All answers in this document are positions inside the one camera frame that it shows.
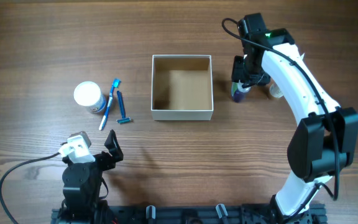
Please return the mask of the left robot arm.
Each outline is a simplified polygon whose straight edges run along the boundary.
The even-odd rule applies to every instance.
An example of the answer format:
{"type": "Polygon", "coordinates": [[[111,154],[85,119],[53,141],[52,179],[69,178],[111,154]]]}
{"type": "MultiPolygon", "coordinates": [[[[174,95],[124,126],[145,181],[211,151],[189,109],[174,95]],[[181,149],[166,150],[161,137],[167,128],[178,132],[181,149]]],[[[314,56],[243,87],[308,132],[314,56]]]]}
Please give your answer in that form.
{"type": "Polygon", "coordinates": [[[91,141],[84,132],[70,135],[58,150],[68,165],[62,174],[64,200],[52,223],[117,223],[100,188],[107,183],[103,172],[124,158],[116,133],[110,130],[104,146],[108,152],[90,153],[91,141]]]}

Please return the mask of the white leaf-print tube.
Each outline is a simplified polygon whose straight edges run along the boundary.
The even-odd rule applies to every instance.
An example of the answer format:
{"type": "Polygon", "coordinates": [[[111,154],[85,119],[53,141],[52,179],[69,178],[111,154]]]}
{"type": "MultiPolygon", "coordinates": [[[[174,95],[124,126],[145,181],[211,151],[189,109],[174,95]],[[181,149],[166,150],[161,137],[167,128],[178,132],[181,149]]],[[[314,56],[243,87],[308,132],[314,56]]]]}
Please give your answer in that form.
{"type": "Polygon", "coordinates": [[[273,83],[269,88],[270,96],[273,98],[281,98],[283,93],[276,83],[273,83]]]}

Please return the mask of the clear spray bottle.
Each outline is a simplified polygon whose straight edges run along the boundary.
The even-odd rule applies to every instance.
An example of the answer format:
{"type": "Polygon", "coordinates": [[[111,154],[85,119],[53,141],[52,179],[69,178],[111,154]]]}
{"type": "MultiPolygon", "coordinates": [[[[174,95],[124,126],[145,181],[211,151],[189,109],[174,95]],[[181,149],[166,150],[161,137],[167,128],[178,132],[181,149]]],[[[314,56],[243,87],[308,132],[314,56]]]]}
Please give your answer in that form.
{"type": "Polygon", "coordinates": [[[248,94],[251,87],[246,83],[232,82],[231,96],[232,100],[236,103],[240,103],[248,94]]]}

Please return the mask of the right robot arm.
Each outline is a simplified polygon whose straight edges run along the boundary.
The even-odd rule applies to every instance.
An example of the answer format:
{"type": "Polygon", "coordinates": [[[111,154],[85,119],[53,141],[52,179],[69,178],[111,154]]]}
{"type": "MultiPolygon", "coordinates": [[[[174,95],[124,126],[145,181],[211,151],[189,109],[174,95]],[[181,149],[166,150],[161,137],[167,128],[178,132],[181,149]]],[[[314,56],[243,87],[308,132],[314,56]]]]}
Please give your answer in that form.
{"type": "Polygon", "coordinates": [[[321,223],[310,205],[321,189],[337,200],[339,174],[352,164],[358,135],[358,114],[342,108],[316,81],[303,61],[293,37],[284,28],[270,30],[262,15],[249,14],[236,22],[243,55],[232,68],[231,96],[242,101],[253,86],[270,86],[273,97],[284,97],[297,128],[288,145],[291,171],[284,186],[264,206],[244,209],[247,220],[267,223],[321,223]]]}

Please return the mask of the cotton swab tub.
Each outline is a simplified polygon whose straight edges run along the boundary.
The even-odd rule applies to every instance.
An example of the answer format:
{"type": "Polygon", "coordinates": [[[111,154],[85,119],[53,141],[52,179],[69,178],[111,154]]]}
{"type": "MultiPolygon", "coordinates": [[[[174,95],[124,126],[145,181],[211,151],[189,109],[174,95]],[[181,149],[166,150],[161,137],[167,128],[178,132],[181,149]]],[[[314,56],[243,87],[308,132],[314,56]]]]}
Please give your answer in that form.
{"type": "Polygon", "coordinates": [[[100,113],[106,107],[106,97],[95,82],[80,83],[73,92],[77,104],[85,107],[90,113],[100,113]]]}

